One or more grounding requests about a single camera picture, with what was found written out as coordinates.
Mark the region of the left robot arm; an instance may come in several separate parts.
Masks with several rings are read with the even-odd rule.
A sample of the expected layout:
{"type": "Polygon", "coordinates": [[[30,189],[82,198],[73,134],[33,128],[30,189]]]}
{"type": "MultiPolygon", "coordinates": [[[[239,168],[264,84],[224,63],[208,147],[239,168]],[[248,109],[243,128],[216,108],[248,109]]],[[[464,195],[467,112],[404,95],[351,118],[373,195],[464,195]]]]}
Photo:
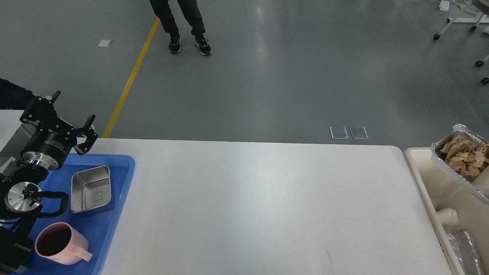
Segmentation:
{"type": "Polygon", "coordinates": [[[34,242],[29,234],[37,219],[55,218],[68,207],[68,194],[42,190],[39,184],[65,163],[70,151],[87,153],[98,139],[93,130],[95,115],[75,128],[58,117],[54,102],[61,94],[34,97],[20,117],[21,123],[35,127],[21,151],[17,169],[9,178],[1,176],[1,274],[21,273],[32,255],[34,242]]]}

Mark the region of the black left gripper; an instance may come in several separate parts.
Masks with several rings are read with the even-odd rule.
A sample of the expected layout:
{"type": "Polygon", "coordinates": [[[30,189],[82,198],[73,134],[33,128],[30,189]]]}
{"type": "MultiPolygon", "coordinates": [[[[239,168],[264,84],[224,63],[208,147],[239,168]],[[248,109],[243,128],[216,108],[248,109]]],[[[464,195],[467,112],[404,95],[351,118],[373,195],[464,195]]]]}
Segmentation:
{"type": "Polygon", "coordinates": [[[27,163],[40,165],[47,170],[60,169],[72,148],[78,155],[86,154],[99,137],[93,127],[96,115],[89,116],[83,127],[76,129],[66,121],[59,120],[54,102],[60,94],[61,91],[56,91],[52,96],[36,96],[19,118],[21,123],[36,127],[21,151],[21,157],[27,163]],[[85,137],[85,141],[76,144],[76,138],[82,137],[85,137]]]}

